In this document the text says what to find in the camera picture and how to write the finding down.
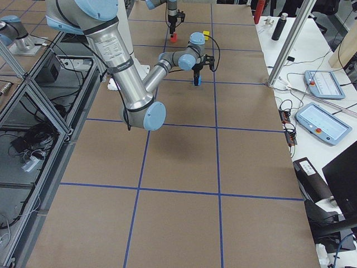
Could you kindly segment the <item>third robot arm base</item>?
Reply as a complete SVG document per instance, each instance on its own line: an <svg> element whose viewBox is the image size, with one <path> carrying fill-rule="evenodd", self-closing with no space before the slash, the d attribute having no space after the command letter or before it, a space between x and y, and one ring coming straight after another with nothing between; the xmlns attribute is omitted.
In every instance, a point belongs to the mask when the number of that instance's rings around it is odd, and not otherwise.
<svg viewBox="0 0 357 268"><path fill-rule="evenodd" d="M44 39L31 36L15 15L1 17L1 42L16 56L35 56L47 46Z"/></svg>

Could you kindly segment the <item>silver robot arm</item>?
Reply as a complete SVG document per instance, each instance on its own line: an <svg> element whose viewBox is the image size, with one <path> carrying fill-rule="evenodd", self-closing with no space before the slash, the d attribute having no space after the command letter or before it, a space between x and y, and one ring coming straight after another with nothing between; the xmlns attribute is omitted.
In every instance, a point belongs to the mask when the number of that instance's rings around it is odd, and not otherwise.
<svg viewBox="0 0 357 268"><path fill-rule="evenodd" d="M84 35L94 43L95 54L112 76L122 96L122 120L128 127L159 129L166 108L153 91L176 66L190 70L204 55L205 37L194 32L186 49L164 52L145 78L141 78L118 28L127 15L118 13L119 1L46 1L47 24L59 31Z"/></svg>
<svg viewBox="0 0 357 268"><path fill-rule="evenodd" d="M145 3L150 10L161 6L162 4L166 5L166 22L170 31L170 37L174 37L176 32L176 24L179 18L177 0L146 0Z"/></svg>

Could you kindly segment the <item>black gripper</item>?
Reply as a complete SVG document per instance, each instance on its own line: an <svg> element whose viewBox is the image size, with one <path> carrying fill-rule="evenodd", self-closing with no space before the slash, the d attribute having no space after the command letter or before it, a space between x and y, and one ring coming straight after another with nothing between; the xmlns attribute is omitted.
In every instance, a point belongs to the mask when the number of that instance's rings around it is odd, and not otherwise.
<svg viewBox="0 0 357 268"><path fill-rule="evenodd" d="M170 36L173 36L173 34L176 32L176 24L178 21L178 16L177 15L175 15L175 16L168 15L167 19L168 19L168 25L170 27Z"/></svg>
<svg viewBox="0 0 357 268"><path fill-rule="evenodd" d="M194 71L194 85L201 85L201 75L200 71L203 69L205 66L205 63L197 63L193 66L193 71Z"/></svg>

